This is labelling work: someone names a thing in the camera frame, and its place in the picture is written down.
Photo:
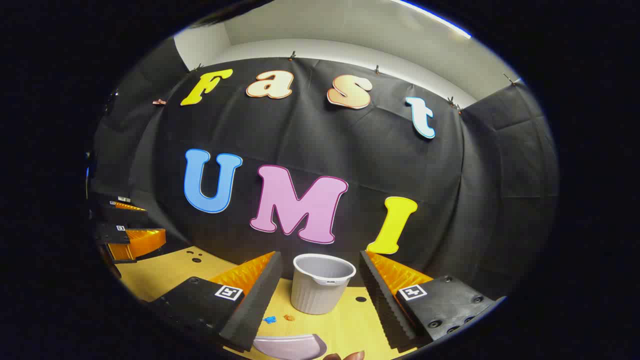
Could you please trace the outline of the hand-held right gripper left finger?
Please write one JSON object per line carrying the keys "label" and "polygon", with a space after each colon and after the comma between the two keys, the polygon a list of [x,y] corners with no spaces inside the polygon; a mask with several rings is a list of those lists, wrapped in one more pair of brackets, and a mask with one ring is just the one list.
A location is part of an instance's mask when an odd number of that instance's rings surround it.
{"label": "hand-held right gripper left finger", "polygon": [[149,310],[197,342],[250,351],[282,269],[281,253],[270,251],[210,279],[190,276]]}

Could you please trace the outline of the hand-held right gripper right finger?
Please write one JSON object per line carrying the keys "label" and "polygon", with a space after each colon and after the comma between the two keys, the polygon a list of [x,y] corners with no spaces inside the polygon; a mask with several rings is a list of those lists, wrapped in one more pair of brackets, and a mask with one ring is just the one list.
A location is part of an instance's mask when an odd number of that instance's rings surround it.
{"label": "hand-held right gripper right finger", "polygon": [[359,273],[389,346],[400,352],[441,343],[502,303],[452,275],[436,278],[371,251]]}

